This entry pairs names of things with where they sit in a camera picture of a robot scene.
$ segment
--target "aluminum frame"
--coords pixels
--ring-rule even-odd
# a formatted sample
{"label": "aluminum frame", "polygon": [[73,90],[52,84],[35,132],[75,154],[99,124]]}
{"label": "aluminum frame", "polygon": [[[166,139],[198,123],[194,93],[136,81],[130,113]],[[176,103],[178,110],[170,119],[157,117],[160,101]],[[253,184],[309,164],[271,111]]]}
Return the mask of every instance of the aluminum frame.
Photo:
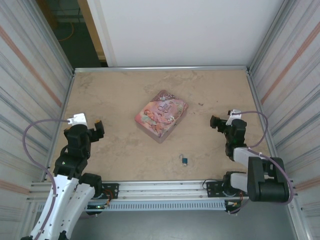
{"label": "aluminum frame", "polygon": [[[62,111],[61,111],[59,119],[63,119],[65,114],[66,114],[67,105],[68,105],[68,102],[69,102],[69,98],[70,98],[70,94],[71,94],[71,90],[72,90],[72,87],[74,85],[74,82],[75,82],[75,76],[73,75],[73,77],[72,77],[72,79],[70,81],[68,90],[66,92],[66,96],[65,96],[65,99],[64,99],[64,102],[63,102]],[[61,127],[62,127],[62,122],[58,122],[58,124],[56,126],[56,132],[55,132],[54,137],[53,137],[52,142],[51,142],[51,148],[50,148],[50,151],[49,151],[49,154],[48,154],[48,158],[46,159],[46,163],[45,163],[45,167],[46,168],[50,168],[50,166],[51,166],[52,159],[53,159],[54,154],[55,154],[55,149],[56,149],[57,144],[58,144],[58,138],[59,138],[59,135],[60,135]],[[42,176],[40,178],[40,181],[44,181],[45,177],[46,177],[46,173],[43,172]]]}
{"label": "aluminum frame", "polygon": [[127,66],[127,67],[88,67],[76,68],[74,73],[95,72],[139,72],[139,71],[203,71],[203,70],[247,70],[245,65],[215,65],[215,66]]}
{"label": "aluminum frame", "polygon": [[[259,101],[256,89],[253,84],[252,76],[247,71],[247,67],[239,65],[239,66],[159,66],[159,67],[109,67],[109,68],[76,68],[76,73],[85,73],[85,72],[129,72],[129,71],[205,71],[205,70],[245,70],[246,76],[248,80],[248,84],[251,90],[251,94],[253,97],[253,101],[255,107],[258,111],[262,112],[262,106]],[[63,114],[66,111],[66,107],[68,104],[68,99],[70,97],[71,88],[73,85],[73,81],[70,83],[70,87],[68,90],[68,94],[66,97],[66,102],[63,106]],[[261,126],[263,128],[266,127],[264,119],[259,116]],[[55,138],[53,143],[53,149],[57,145],[58,139]],[[266,142],[271,156],[277,156],[277,150],[275,148],[273,139],[271,138],[271,134],[267,133]],[[122,198],[121,201],[131,202],[131,201],[194,201],[194,200],[203,200],[206,201],[209,198],[207,197],[207,191],[202,188],[203,180],[184,180],[184,181],[123,181],[118,182],[121,185],[127,185],[129,188],[125,191],[127,192],[119,192],[119,197]],[[169,191],[164,191],[163,185],[171,186]],[[28,235],[32,230],[33,223],[36,219],[36,214],[39,209],[41,203],[45,202],[48,197],[49,189],[51,183],[49,182],[34,182],[32,183],[32,188],[30,190],[30,196],[27,199],[25,211],[23,213],[23,223],[24,225],[19,228],[19,232],[21,236]],[[142,189],[141,187],[149,186],[148,189]],[[181,195],[182,189],[184,188],[185,195]],[[216,200],[225,200],[225,199],[238,199],[238,198],[214,198]],[[302,215],[300,211],[299,204],[297,199],[294,198],[291,204],[288,205],[288,213],[291,216],[292,224],[296,235],[299,240],[312,240],[312,235],[309,229],[309,226],[306,222],[306,219]]]}

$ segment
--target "pink box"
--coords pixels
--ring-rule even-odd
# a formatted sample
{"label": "pink box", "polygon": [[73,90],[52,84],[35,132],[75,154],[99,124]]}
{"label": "pink box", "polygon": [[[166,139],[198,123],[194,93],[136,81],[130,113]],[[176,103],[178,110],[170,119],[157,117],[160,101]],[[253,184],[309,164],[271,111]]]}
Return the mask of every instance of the pink box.
{"label": "pink box", "polygon": [[146,134],[162,143],[187,114],[188,104],[161,90],[134,120]]}

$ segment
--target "white wall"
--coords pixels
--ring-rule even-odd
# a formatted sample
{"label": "white wall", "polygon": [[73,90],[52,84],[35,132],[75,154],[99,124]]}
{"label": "white wall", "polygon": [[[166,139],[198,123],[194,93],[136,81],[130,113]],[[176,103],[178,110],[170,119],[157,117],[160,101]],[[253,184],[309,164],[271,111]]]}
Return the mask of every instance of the white wall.
{"label": "white wall", "polygon": [[248,65],[283,0],[88,0],[111,67]]}

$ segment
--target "tabletop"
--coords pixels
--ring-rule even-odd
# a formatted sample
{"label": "tabletop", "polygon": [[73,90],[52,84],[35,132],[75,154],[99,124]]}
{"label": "tabletop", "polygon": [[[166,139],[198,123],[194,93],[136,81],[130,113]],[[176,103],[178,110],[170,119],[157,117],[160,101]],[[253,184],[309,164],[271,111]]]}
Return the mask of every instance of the tabletop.
{"label": "tabletop", "polygon": [[[161,90],[189,107],[167,139],[157,143],[134,118]],[[221,179],[227,171],[246,171],[226,156],[225,136],[210,127],[212,115],[228,119],[232,109],[256,110],[244,70],[79,72],[64,118],[85,113],[89,128],[102,120],[104,138],[92,143],[84,173],[101,175],[103,181]],[[253,145],[263,135],[259,117],[245,114],[242,119],[245,143]],[[66,144],[61,130],[52,164]],[[265,141],[256,149],[268,154]],[[180,154],[188,158],[187,166]]]}

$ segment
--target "metal wall panel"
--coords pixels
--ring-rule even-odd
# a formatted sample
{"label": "metal wall panel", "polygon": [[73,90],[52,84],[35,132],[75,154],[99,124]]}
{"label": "metal wall panel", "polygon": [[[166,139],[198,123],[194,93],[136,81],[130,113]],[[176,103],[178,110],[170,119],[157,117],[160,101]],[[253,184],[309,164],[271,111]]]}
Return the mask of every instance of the metal wall panel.
{"label": "metal wall panel", "polygon": [[295,1],[252,76],[312,235],[320,236],[320,1]]}
{"label": "metal wall panel", "polygon": [[[32,181],[22,134],[40,119],[60,118],[73,76],[71,65],[35,1],[0,1],[0,239],[13,239]],[[46,164],[57,123],[30,129],[27,147]]]}

